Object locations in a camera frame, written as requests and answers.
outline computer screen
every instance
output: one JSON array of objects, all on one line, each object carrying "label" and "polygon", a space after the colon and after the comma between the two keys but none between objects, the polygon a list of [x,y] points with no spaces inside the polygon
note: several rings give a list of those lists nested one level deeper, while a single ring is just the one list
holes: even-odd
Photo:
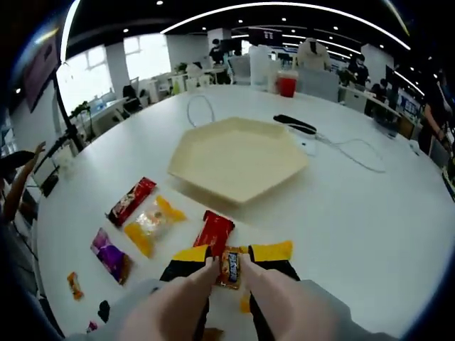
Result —
[{"label": "computer screen", "polygon": [[283,34],[280,30],[262,27],[249,27],[250,43],[253,45],[283,46]]}]

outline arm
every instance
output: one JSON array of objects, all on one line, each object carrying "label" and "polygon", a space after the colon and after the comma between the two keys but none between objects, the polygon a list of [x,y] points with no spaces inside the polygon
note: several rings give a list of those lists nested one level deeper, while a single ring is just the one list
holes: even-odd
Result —
[{"label": "arm", "polygon": [[26,186],[27,178],[35,168],[38,162],[40,153],[44,150],[45,143],[41,143],[36,147],[35,157],[30,160],[21,170],[13,184],[8,195],[5,198],[3,216],[6,222],[13,221],[16,216],[16,212],[21,202],[22,192]]},{"label": "arm", "polygon": [[432,114],[432,108],[427,104],[425,106],[424,110],[424,116],[427,119],[429,125],[433,129],[433,131],[436,133],[436,136],[438,137],[439,140],[442,140],[445,135],[444,132],[441,130],[439,127],[438,123],[434,120],[433,114]]}]

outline white table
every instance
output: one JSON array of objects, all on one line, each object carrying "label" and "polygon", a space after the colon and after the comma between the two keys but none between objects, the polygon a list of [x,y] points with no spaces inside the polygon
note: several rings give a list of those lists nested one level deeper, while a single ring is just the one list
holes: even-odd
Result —
[{"label": "white table", "polygon": [[[186,119],[191,96],[180,94],[146,108],[84,149],[75,160],[73,178],[60,179],[40,202],[41,277],[63,332],[82,332],[90,319],[99,321],[102,300],[112,304],[143,278],[160,277],[171,255],[191,245],[205,208],[168,189],[174,187],[255,226],[239,223],[231,245],[292,239],[291,263],[301,278],[312,279],[349,305],[353,320],[364,328],[402,336],[431,300],[454,245],[454,203],[440,170],[425,155],[417,156],[400,135],[389,139],[373,128],[370,118],[339,104],[306,95],[287,99],[234,85],[201,91],[218,120],[241,116],[272,122],[274,115],[288,114],[315,125],[332,141],[364,139],[382,154],[383,164],[363,145],[344,147],[387,172],[370,172],[318,144],[305,171],[244,207],[234,207],[166,174],[180,137],[192,128]],[[202,99],[195,99],[191,108],[196,124],[209,121]],[[104,212],[142,176],[160,184],[164,195],[191,219],[166,235],[152,260],[104,218]],[[125,287],[90,251],[101,226],[138,264]],[[73,300],[68,288],[66,276],[71,271],[78,273],[85,292],[80,302]],[[208,326],[228,331],[226,340],[239,340],[234,335],[238,330],[254,334],[248,317],[228,317],[237,311],[238,302],[225,295],[234,294],[222,288],[214,291],[210,314],[215,312]]]},{"label": "white table", "polygon": [[[101,110],[92,113],[92,125],[93,125],[93,132],[95,133],[96,136],[100,136],[102,132],[100,131],[97,121],[102,119],[108,114],[114,114],[116,118],[118,118],[119,121],[124,121],[122,115],[120,114],[120,109],[122,109],[123,104],[128,100],[127,97],[123,97],[120,99],[116,99],[114,101],[106,103],[106,107],[102,108]],[[86,115],[83,119],[82,122],[80,120],[76,121],[76,126],[78,129],[82,128],[82,125],[86,125],[90,123],[90,117]]]}]

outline ceiling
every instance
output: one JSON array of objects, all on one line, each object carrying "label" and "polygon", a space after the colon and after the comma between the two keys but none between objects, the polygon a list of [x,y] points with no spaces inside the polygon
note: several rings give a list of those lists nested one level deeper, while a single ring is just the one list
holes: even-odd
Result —
[{"label": "ceiling", "polygon": [[[81,0],[70,31],[68,57],[95,45],[121,41],[127,36],[160,32],[182,20],[207,11],[250,2],[257,1],[163,0],[163,4],[158,6],[156,1],[146,0],[111,1],[109,4],[105,0]],[[248,26],[279,26],[283,30],[283,34],[307,36],[306,28],[312,27],[316,29],[315,38],[331,41],[357,51],[360,51],[361,46],[367,43],[378,48],[383,45],[384,50],[394,57],[395,64],[400,65],[399,71],[405,77],[412,82],[423,80],[419,71],[422,72],[422,60],[427,60],[430,52],[428,50],[422,52],[421,39],[418,40],[417,47],[415,46],[415,39],[405,33],[384,0],[370,0],[361,3],[349,0],[295,2],[325,6],[358,16],[393,34],[410,45],[412,49],[408,51],[384,33],[354,19],[330,11],[295,6],[255,6],[233,9],[191,21],[167,34],[204,33],[203,27],[207,30],[220,27],[229,28],[233,29],[234,34],[243,34],[246,33],[245,29]],[[404,17],[403,20],[408,29],[414,33],[415,25],[410,19],[415,18],[414,10],[417,5],[413,1],[393,2],[400,15]],[[124,28],[128,28],[129,32],[123,33]],[[284,39],[285,43],[299,43],[300,41],[300,38]],[[334,45],[328,45],[328,47],[337,53],[350,54],[344,48]]]}]

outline small package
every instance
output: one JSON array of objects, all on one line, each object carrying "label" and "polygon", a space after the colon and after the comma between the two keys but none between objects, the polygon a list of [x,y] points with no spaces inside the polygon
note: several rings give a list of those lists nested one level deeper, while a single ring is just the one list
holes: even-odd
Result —
[{"label": "small package", "polygon": [[220,260],[220,275],[216,280],[219,286],[237,290],[240,287],[240,249],[226,247]]},{"label": "small package", "polygon": [[87,327],[86,332],[87,332],[87,334],[88,334],[89,332],[92,332],[93,330],[96,330],[96,329],[98,329],[97,323],[94,322],[94,321],[90,321],[90,322],[88,323],[88,327]]},{"label": "small package", "polygon": [[135,222],[124,228],[127,236],[146,257],[153,254],[154,242],[174,222],[186,219],[183,212],[174,209],[169,202],[158,195],[154,204],[138,216]]},{"label": "small package", "polygon": [[156,184],[148,178],[142,178],[107,214],[107,219],[117,227],[150,195]]},{"label": "small package", "polygon": [[205,221],[204,228],[202,228],[193,246],[210,245],[212,256],[221,257],[229,233],[231,233],[235,225],[229,219],[221,217],[209,210],[205,211],[203,219]]},{"label": "small package", "polygon": [[90,248],[115,280],[123,284],[128,278],[133,262],[127,254],[112,245],[103,228],[98,231]]},{"label": "small package", "polygon": [[77,280],[77,274],[73,271],[71,274],[68,275],[66,278],[68,283],[70,284],[71,292],[73,293],[73,298],[75,300],[80,300],[84,293],[80,290],[79,281]]}]

